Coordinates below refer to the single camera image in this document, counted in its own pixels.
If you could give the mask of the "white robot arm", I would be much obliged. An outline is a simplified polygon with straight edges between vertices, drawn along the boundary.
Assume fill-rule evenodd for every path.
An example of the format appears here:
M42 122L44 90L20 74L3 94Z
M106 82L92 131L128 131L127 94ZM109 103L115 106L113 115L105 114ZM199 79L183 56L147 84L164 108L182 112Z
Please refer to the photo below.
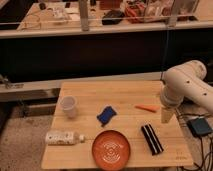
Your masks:
M184 98L213 114L213 87L203 81L206 74L206 66L199 60L176 65L164 72L164 87L160 91L162 123L171 120Z

